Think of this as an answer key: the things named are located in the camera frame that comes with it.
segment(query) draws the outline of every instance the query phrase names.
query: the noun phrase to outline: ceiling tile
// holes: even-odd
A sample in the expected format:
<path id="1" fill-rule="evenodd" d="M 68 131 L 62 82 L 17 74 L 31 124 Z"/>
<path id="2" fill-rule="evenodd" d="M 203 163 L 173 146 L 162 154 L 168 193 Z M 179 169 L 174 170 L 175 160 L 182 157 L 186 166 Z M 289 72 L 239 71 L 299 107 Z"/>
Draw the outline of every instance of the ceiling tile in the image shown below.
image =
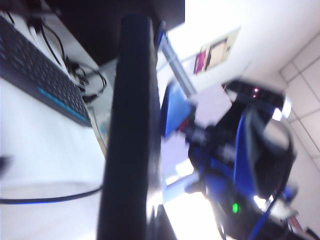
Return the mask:
<path id="1" fill-rule="evenodd" d="M 298 117 L 320 108 L 317 97 L 300 75 L 289 83 L 286 92 L 292 101 L 292 109 Z"/>
<path id="2" fill-rule="evenodd" d="M 315 164 L 316 164 L 316 165 L 318 166 L 318 168 L 320 169 L 320 157 L 313 158 L 312 160 L 315 162 Z"/>
<path id="3" fill-rule="evenodd" d="M 311 138 L 309 137 L 308 133 L 306 132 L 300 121 L 296 120 L 292 122 L 291 126 L 298 138 L 300 139 L 300 141 L 302 142 L 306 151 L 310 154 L 310 156 L 319 156 L 319 150 L 317 149 L 316 145 L 312 142 Z"/>
<path id="4" fill-rule="evenodd" d="M 288 121 L 291 123 L 291 122 L 293 122 L 294 120 L 297 120 L 297 118 L 298 118 L 298 117 L 297 117 L 297 115 L 295 114 L 295 112 L 291 110 L 290 115 L 289 115 L 289 117 L 288 117 Z"/>
<path id="5" fill-rule="evenodd" d="M 297 68 L 293 65 L 292 62 L 290 62 L 287 66 L 284 67 L 284 69 L 281 70 L 281 74 L 284 77 L 284 79 L 289 82 L 291 79 L 296 77 L 299 73 Z"/>
<path id="6" fill-rule="evenodd" d="M 305 48 L 298 53 L 293 59 L 296 67 L 302 71 L 305 67 L 311 64 L 314 60 L 320 57 L 320 34 L 317 35 Z"/>
<path id="7" fill-rule="evenodd" d="M 305 71 L 303 71 L 302 75 L 309 83 L 317 97 L 320 98 L 320 60 L 316 61 Z"/>
<path id="8" fill-rule="evenodd" d="M 320 148 L 320 111 L 302 118 L 301 122 L 316 146 Z"/>

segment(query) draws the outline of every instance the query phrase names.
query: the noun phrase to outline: wire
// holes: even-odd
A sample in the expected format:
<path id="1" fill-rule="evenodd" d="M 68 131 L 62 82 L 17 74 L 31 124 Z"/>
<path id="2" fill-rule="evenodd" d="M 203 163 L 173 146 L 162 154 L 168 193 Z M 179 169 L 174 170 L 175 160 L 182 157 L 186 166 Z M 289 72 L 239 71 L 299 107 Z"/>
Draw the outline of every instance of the wire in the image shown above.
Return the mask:
<path id="1" fill-rule="evenodd" d="M 66 60 L 65 49 L 64 49 L 64 46 L 62 44 L 62 41 L 61 41 L 60 37 L 56 34 L 56 32 L 51 27 L 46 25 L 44 22 L 42 22 L 42 26 L 44 26 L 49 32 L 51 32 L 55 36 L 57 41 L 59 42 L 59 45 L 60 45 L 60 48 L 61 48 L 62 59 L 63 59 L 63 61 L 65 61 Z"/>
<path id="2" fill-rule="evenodd" d="M 64 65 L 66 66 L 67 70 L 69 73 L 72 73 L 74 76 L 77 76 L 79 79 L 80 78 L 83 78 L 86 76 L 86 72 L 84 71 L 84 69 L 82 67 L 85 67 L 89 70 L 91 70 L 93 73 L 97 74 L 100 76 L 101 78 L 101 81 L 102 81 L 102 88 L 97 92 L 97 94 L 93 94 L 93 95 L 90 95 L 90 96 L 82 96 L 82 98 L 89 98 L 87 99 L 88 102 L 92 102 L 93 100 L 95 100 L 98 96 L 100 96 L 103 91 L 105 90 L 105 88 L 107 87 L 107 80 L 105 79 L 105 77 L 97 70 L 95 70 L 93 67 L 83 63 L 83 62 L 79 62 L 79 61 L 75 61 L 75 60 L 70 60 L 66 54 L 65 54 L 65 49 L 64 49 L 64 46 L 62 44 L 62 41 L 60 39 L 60 37 L 57 35 L 57 33 L 52 29 L 50 28 L 48 25 L 46 25 L 44 22 L 42 22 L 42 25 L 41 25 L 41 33 L 42 33 L 42 36 L 43 36 L 43 39 L 46 43 L 46 45 L 48 46 L 50 52 L 52 53 L 54 59 L 56 60 L 56 62 L 61 66 L 61 63 L 59 62 L 57 56 L 55 55 L 53 49 L 51 48 L 50 46 L 50 43 L 47 39 L 47 36 L 46 36 L 46 33 L 44 31 L 44 27 L 49 31 L 51 32 L 55 38 L 57 39 L 59 45 L 60 45 L 60 49 L 61 49 L 61 57 L 62 57 L 62 60 L 63 60 L 63 63 Z M 83 73 L 83 75 L 79 74 L 79 73 L 76 73 L 76 70 L 77 69 L 80 69 Z M 84 85 L 80 85 L 80 87 L 84 90 L 86 90 L 86 87 Z"/>
<path id="3" fill-rule="evenodd" d="M 9 17 L 9 19 L 10 19 L 11 23 L 14 25 L 14 24 L 15 24 L 15 20 L 12 18 L 12 16 L 11 16 L 10 12 L 5 11 L 5 13 L 8 15 L 8 17 Z"/>
<path id="4" fill-rule="evenodd" d="M 101 185 L 99 188 L 78 193 L 74 195 L 68 195 L 68 196 L 58 196 L 58 197 L 46 197 L 46 198 L 26 198 L 26 199 L 6 199 L 6 198 L 0 198 L 0 205 L 24 205 L 24 204 L 52 204 L 52 203 L 60 203 L 60 202 L 66 202 L 70 200 L 76 200 L 85 198 L 88 196 L 91 196 L 100 190 L 102 190 L 103 186 Z"/>
<path id="5" fill-rule="evenodd" d="M 53 49 L 52 49 L 51 46 L 50 46 L 50 43 L 48 42 L 47 36 L 46 36 L 46 34 L 45 34 L 44 27 L 41 26 L 40 30 L 41 30 L 42 37 L 43 37 L 43 39 L 44 39 L 44 41 L 45 41 L 45 44 L 47 45 L 48 49 L 50 50 L 50 52 L 51 52 L 52 56 L 54 57 L 54 59 L 56 60 L 56 62 L 61 66 L 60 61 L 58 60 L 55 52 L 53 51 Z"/>
<path id="6" fill-rule="evenodd" d="M 83 62 L 80 61 L 74 61 L 72 60 L 71 62 L 78 64 L 80 67 L 84 67 L 89 69 L 91 72 L 97 74 L 100 76 L 101 81 L 102 81 L 102 89 L 98 92 L 99 94 L 102 94 L 103 91 L 105 90 L 106 86 L 107 86 L 107 80 L 105 79 L 105 77 L 101 74 L 101 72 L 99 72 L 98 70 L 95 70 L 92 66 L 85 64 Z"/>

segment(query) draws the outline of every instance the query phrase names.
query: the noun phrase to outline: blue keyboard accent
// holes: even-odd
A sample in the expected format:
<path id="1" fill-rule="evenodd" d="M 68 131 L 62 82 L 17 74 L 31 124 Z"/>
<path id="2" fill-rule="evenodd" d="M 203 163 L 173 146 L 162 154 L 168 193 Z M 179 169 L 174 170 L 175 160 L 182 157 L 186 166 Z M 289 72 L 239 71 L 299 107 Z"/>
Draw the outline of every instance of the blue keyboard accent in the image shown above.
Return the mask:
<path id="1" fill-rule="evenodd" d="M 75 115 L 77 118 L 81 119 L 82 121 L 86 121 L 86 119 L 81 116 L 79 113 L 77 113 L 76 111 L 74 111 L 72 108 L 68 107 L 67 105 L 65 105 L 63 102 L 59 101 L 58 99 L 56 99 L 54 96 L 50 95 L 49 93 L 47 93 L 45 90 L 43 90 L 42 88 L 38 87 L 38 91 L 40 93 L 42 93 L 43 95 L 45 95 L 47 98 L 49 98 L 50 100 L 54 101 L 56 104 L 58 104 L 60 107 L 63 107 L 65 110 L 67 110 L 69 113 Z"/>

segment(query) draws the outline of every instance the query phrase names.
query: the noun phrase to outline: electronic device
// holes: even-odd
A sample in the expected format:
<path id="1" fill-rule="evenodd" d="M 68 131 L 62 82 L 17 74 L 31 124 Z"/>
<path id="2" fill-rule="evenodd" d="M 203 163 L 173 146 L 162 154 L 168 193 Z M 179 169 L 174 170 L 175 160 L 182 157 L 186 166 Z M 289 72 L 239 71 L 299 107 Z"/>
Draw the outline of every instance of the electronic device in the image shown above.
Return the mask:
<path id="1" fill-rule="evenodd" d="M 181 87 L 171 82 L 161 107 L 161 134 L 178 131 L 189 143 L 188 156 L 199 180 L 185 188 L 202 192 L 210 201 L 222 239 L 303 240 L 286 221 L 269 218 L 275 202 L 291 202 L 296 192 L 286 196 L 286 185 L 295 153 L 289 130 L 277 122 L 287 138 L 282 146 L 270 140 L 265 129 L 275 109 L 283 109 L 285 96 L 241 79 L 228 89 L 237 93 L 229 111 L 216 125 L 202 127 L 195 122 L 196 108 Z M 258 197 L 268 202 L 262 211 Z"/>
<path id="2" fill-rule="evenodd" d="M 91 127 L 87 107 L 69 76 L 3 17 L 0 76 L 75 122 Z"/>

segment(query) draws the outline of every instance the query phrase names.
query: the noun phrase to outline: tiled wall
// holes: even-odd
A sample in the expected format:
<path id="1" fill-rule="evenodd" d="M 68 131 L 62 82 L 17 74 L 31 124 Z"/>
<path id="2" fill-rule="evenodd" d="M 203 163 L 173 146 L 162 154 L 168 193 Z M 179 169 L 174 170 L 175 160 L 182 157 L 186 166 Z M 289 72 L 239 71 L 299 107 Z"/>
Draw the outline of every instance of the tiled wall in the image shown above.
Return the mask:
<path id="1" fill-rule="evenodd" d="M 280 71 L 292 101 L 289 122 L 320 168 L 320 33 Z"/>

